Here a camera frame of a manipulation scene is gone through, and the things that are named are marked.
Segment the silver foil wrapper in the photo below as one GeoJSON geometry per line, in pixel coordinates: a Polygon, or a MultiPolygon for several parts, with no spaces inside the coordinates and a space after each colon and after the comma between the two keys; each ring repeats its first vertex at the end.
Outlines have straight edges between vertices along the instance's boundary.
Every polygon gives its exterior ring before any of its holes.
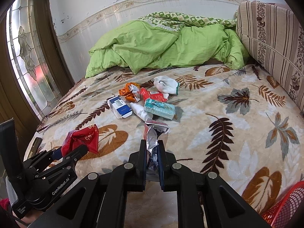
{"type": "Polygon", "coordinates": [[[158,171],[157,146],[159,146],[159,137],[170,131],[169,126],[158,120],[148,118],[144,124],[144,140],[147,150],[147,173],[156,174],[158,171]]]}

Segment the red wrapper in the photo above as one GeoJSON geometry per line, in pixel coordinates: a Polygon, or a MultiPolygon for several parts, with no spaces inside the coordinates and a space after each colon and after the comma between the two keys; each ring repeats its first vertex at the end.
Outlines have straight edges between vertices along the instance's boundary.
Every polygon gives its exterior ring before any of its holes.
{"type": "Polygon", "coordinates": [[[61,147],[62,156],[65,157],[70,152],[81,145],[85,145],[89,152],[98,153],[99,130],[96,124],[81,130],[70,131],[61,147]]]}

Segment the white plastic bottle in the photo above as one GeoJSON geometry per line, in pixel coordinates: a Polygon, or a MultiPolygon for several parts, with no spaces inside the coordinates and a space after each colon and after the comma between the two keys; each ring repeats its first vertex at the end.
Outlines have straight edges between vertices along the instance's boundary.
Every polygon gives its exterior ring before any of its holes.
{"type": "Polygon", "coordinates": [[[130,107],[133,110],[134,114],[136,114],[136,116],[138,116],[144,122],[146,122],[148,119],[153,118],[153,114],[146,112],[144,110],[144,107],[138,103],[131,102],[130,107]]]}

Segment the teal tissue pack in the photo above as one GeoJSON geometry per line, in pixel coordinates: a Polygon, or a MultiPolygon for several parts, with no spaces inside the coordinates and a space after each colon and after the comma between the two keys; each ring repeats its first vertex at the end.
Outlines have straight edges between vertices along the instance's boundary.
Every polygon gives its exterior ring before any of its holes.
{"type": "Polygon", "coordinates": [[[145,100],[144,111],[167,120],[172,120],[176,115],[176,109],[173,104],[167,104],[166,102],[153,100],[151,98],[145,100]]]}

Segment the small white blue box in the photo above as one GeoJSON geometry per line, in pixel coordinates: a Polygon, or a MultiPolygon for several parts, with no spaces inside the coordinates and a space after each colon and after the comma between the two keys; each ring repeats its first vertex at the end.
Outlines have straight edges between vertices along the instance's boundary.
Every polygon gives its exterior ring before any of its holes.
{"type": "Polygon", "coordinates": [[[128,118],[132,115],[132,109],[119,96],[110,98],[107,104],[117,119],[128,118]]]}

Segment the red torn carton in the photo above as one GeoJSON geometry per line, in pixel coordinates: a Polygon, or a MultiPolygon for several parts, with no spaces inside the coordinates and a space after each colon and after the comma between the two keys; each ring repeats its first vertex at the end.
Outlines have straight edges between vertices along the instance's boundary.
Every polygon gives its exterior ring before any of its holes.
{"type": "Polygon", "coordinates": [[[168,94],[161,93],[160,91],[148,91],[145,88],[140,88],[140,96],[144,101],[150,98],[160,102],[167,102],[169,98],[168,94]]]}

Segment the orange foil wrapper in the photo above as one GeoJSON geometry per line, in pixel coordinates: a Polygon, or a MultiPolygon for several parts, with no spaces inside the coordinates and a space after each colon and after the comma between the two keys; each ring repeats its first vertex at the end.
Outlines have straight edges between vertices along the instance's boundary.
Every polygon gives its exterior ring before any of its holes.
{"type": "Polygon", "coordinates": [[[126,83],[125,87],[119,89],[119,95],[129,102],[140,101],[140,85],[134,82],[126,83]]]}

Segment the white crumpled sock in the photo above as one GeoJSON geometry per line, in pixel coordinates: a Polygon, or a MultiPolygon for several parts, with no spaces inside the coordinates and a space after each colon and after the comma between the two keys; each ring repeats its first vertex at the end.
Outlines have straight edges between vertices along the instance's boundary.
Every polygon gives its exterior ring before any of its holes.
{"type": "Polygon", "coordinates": [[[178,95],[180,83],[168,76],[158,76],[154,78],[154,86],[162,93],[178,95]]]}

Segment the leaf patterned bed blanket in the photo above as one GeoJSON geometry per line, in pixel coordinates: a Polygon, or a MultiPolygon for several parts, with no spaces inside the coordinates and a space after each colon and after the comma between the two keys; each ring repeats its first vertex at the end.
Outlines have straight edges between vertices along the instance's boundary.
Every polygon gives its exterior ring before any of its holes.
{"type": "Polygon", "coordinates": [[[60,147],[70,131],[90,125],[99,129],[98,153],[76,165],[79,179],[105,174],[139,149],[144,121],[118,119],[107,101],[134,82],[154,91],[153,80],[168,76],[179,82],[168,102],[176,114],[161,136],[166,151],[195,172],[217,172],[258,213],[303,180],[303,115],[278,81],[257,63],[240,70],[221,65],[144,70],[112,68],[87,78],[42,119],[35,137],[38,150],[60,147]]]}

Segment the stained glass door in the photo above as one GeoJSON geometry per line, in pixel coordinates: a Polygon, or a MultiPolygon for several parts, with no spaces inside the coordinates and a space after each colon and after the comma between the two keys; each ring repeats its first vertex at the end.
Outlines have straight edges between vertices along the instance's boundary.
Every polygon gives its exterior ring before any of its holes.
{"type": "Polygon", "coordinates": [[[15,0],[6,14],[6,38],[17,82],[39,120],[61,98],[39,41],[34,0],[15,0]]]}

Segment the green quilt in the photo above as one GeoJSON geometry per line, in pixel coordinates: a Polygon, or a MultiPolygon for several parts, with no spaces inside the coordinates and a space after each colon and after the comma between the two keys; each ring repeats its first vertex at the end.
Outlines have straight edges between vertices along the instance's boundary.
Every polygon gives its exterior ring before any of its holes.
{"type": "Polygon", "coordinates": [[[231,70],[244,67],[248,51],[235,32],[235,19],[179,12],[153,12],[107,33],[89,50],[86,77],[112,67],[194,67],[215,59],[231,70]]]}

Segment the red plastic basket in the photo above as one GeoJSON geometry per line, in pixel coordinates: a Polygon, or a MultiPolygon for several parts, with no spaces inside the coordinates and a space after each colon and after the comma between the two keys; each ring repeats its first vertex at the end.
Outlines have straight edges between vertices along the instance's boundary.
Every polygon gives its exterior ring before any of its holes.
{"type": "Polygon", "coordinates": [[[286,227],[303,201],[303,181],[296,183],[273,207],[262,214],[271,227],[286,227]]]}

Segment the striped floral headboard cushion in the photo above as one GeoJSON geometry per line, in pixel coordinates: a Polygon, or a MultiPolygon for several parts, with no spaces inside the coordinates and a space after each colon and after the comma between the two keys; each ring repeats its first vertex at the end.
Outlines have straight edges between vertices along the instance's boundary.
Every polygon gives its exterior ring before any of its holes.
{"type": "Polygon", "coordinates": [[[260,1],[242,2],[237,34],[249,54],[303,110],[303,28],[293,11],[260,1]]]}

